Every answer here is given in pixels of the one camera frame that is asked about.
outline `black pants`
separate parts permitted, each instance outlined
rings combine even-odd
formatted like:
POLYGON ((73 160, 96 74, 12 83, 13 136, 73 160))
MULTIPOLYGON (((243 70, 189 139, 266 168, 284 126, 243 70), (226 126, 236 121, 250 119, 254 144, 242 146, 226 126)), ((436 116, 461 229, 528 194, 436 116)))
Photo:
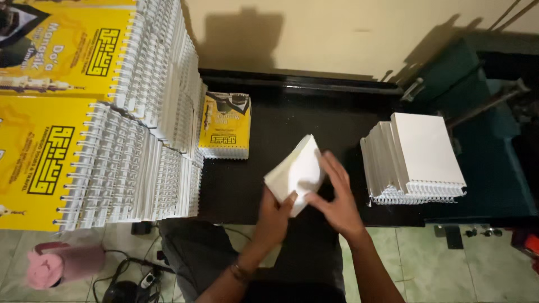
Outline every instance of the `black pants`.
MULTIPOLYGON (((163 252, 186 302, 195 301, 238 257, 221 226, 179 218, 162 220, 160 230, 163 252)), ((338 234, 322 213, 308 206, 290 219, 275 266, 259 268, 254 278, 325 283, 344 293, 342 266, 338 234)))

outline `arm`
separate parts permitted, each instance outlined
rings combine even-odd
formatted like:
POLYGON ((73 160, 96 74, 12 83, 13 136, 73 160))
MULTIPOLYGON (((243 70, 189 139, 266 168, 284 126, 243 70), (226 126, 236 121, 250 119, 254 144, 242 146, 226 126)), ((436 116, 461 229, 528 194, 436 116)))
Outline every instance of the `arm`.
POLYGON ((329 224, 348 242, 352 251, 361 302, 404 303, 361 221, 350 190, 348 173, 330 152, 325 152, 320 158, 320 165, 329 175, 335 188, 335 199, 332 203, 328 203, 317 194, 309 194, 306 200, 320 210, 329 224))
POLYGON ((247 289, 246 278, 252 275, 267 254, 285 239, 288 217, 297 196, 293 192, 281 207, 278 207, 279 203, 264 186, 252 242, 244 247, 236 263, 225 269, 198 297, 197 303, 235 303, 243 298, 247 289))

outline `person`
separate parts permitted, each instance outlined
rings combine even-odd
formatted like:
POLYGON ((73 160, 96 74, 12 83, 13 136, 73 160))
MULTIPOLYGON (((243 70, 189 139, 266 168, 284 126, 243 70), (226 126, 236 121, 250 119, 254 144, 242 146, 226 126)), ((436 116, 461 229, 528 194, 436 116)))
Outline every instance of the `person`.
POLYGON ((186 302, 345 302, 337 233, 350 246, 361 302, 404 302, 363 225, 348 173, 331 152, 320 165, 334 200, 308 194, 313 208, 289 220, 297 194, 279 206, 264 186, 252 240, 240 254, 222 226, 189 219, 161 223, 163 251, 186 302), (280 244, 274 267, 258 268, 280 244))

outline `pink object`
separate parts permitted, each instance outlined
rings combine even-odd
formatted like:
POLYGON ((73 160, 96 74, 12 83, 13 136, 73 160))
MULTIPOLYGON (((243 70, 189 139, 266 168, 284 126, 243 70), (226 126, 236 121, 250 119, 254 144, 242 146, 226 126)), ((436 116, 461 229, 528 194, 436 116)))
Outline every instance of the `pink object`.
POLYGON ((63 242, 41 243, 28 252, 27 280, 30 287, 44 290, 98 273, 105 263, 101 245, 71 247, 63 242))

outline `green tiled floor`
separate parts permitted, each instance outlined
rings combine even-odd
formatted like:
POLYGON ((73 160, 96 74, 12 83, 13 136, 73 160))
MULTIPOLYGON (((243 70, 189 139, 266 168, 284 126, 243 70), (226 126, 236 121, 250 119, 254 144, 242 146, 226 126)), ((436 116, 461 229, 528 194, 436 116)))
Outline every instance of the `green tiled floor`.
MULTIPOLYGON (((253 226, 248 225, 227 227, 247 235, 253 231, 253 226)), ((449 250, 445 238, 434 236, 432 226, 368 230, 386 270, 407 302, 539 302, 539 276, 531 270, 530 259, 510 247, 508 231, 502 237, 464 237, 464 250, 449 250)), ((113 224, 101 229, 99 237, 108 249, 143 257, 157 234, 135 237, 129 232, 129 224, 113 224)), ((235 249, 240 250, 248 241, 236 232, 227 233, 235 249)), ((92 280, 114 271, 120 256, 107 256, 107 268, 93 278, 50 291, 37 292, 24 286, 26 252, 38 243, 55 239, 47 232, 0 231, 0 301, 93 301, 92 280)), ((340 243, 347 301, 360 302, 350 248, 343 238, 340 243)), ((159 249, 157 241, 152 251, 159 249)), ((271 266, 276 256, 266 259, 266 266, 271 266)), ((126 272, 123 278, 140 279, 140 268, 126 272)), ((98 293, 104 287, 98 286, 98 293)), ((162 291, 165 302, 184 301, 173 275, 165 278, 162 291)))

